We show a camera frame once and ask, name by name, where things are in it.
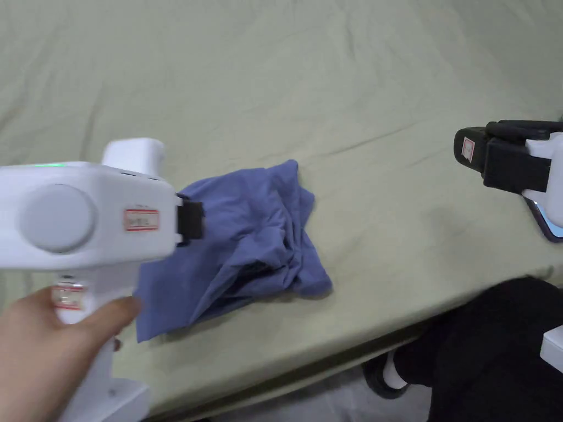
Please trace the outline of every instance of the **floor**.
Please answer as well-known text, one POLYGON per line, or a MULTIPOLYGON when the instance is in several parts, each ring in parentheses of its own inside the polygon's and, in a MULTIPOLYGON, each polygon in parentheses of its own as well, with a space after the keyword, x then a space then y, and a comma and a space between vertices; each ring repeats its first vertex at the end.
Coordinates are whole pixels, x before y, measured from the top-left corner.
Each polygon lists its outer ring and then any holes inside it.
POLYGON ((385 400, 366 385, 360 367, 283 397, 235 410, 212 422, 424 422, 431 390, 411 386, 404 396, 385 400))

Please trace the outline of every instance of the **black shoe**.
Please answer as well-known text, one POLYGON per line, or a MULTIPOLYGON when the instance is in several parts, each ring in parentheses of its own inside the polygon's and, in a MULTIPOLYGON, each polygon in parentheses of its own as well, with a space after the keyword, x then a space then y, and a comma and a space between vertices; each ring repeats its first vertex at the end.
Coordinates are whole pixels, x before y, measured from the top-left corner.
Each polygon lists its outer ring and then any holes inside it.
POLYGON ((365 382, 368 383, 368 387, 378 396, 392 400, 405 394, 410 384, 398 390, 387 385, 383 379, 383 368, 385 368, 385 364, 387 363, 387 355, 388 353, 385 353, 367 361, 362 364, 361 369, 364 372, 365 382))

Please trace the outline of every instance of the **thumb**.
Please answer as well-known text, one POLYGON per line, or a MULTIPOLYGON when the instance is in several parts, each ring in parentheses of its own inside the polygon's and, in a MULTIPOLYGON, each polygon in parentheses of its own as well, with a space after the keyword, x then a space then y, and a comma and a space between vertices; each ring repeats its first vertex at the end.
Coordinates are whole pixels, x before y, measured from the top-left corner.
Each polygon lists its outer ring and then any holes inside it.
POLYGON ((112 300, 76 325, 88 329, 98 344, 105 344, 132 323, 140 311, 139 300, 127 296, 112 300))

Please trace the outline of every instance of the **black pants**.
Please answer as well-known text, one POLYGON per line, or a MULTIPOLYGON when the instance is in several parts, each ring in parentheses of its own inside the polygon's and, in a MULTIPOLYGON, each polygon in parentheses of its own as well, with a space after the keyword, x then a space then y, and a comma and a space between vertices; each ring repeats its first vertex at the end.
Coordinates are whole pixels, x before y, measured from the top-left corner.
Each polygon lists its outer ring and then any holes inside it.
POLYGON ((408 383, 432 387, 429 422, 563 421, 563 374, 540 356, 563 325, 563 294, 526 277, 441 317, 395 353, 408 383))

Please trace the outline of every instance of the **human hand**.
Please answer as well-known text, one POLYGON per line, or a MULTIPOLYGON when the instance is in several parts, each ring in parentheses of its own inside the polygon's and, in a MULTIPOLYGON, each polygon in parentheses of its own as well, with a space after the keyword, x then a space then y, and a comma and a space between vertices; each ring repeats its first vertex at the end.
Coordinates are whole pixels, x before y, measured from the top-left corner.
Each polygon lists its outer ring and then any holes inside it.
POLYGON ((55 420, 101 347, 139 310, 134 297, 120 298, 66 325, 55 313, 51 288, 12 304, 0 316, 0 421, 55 420))

